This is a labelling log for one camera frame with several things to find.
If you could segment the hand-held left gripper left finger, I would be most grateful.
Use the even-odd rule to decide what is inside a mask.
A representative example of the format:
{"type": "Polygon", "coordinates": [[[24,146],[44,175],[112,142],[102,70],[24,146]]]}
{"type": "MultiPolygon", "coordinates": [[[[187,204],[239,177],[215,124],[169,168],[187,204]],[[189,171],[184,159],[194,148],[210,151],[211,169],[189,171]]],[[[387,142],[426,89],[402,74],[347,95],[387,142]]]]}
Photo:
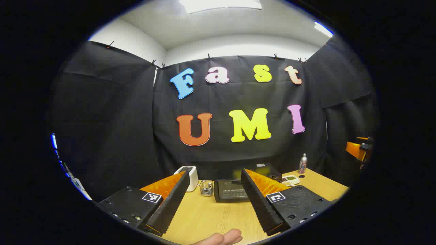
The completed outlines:
{"type": "Polygon", "coordinates": [[[143,188],[126,186],[100,201],[98,207],[133,228],[162,236],[189,185],[189,172],[182,171],[143,188]]]}

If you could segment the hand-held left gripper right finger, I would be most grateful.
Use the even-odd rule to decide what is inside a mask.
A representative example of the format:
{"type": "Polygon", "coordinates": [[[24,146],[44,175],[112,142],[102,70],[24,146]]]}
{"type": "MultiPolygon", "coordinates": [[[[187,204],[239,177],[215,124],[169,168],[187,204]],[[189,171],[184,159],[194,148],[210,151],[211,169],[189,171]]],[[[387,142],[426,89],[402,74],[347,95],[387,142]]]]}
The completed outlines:
{"type": "Polygon", "coordinates": [[[288,187],[249,169],[242,169],[241,184],[268,236],[294,230],[333,205],[303,185],[288,187]]]}

